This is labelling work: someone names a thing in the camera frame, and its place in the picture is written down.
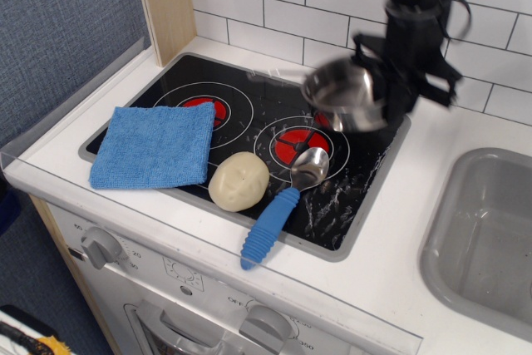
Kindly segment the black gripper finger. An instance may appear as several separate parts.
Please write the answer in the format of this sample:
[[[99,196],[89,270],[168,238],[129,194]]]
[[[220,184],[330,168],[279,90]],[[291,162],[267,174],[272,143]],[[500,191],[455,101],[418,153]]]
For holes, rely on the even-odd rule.
[[[386,78],[385,82],[387,89],[384,117],[388,125],[393,125],[413,110],[423,83],[421,78],[406,81]]]
[[[392,79],[389,71],[379,64],[369,66],[368,71],[372,79],[373,103],[384,111],[390,111],[392,109]]]

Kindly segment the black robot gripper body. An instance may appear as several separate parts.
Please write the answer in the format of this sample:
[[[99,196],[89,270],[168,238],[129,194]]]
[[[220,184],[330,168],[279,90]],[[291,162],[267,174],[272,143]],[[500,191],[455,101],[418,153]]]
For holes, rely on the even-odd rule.
[[[456,98],[456,83],[461,79],[441,53],[441,45],[448,38],[450,10],[449,3],[427,10],[388,3],[386,36],[355,34],[352,59],[367,69],[379,64],[392,79],[421,78],[423,86],[418,97],[448,107]]]

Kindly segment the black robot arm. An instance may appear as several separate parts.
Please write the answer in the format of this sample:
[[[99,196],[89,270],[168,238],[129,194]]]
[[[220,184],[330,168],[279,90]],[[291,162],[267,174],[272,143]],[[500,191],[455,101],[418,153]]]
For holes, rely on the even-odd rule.
[[[385,37],[354,36],[354,64],[371,86],[355,96],[357,131],[376,131],[412,111],[419,96],[442,106],[456,97],[461,74],[443,57],[453,0],[388,0]]]

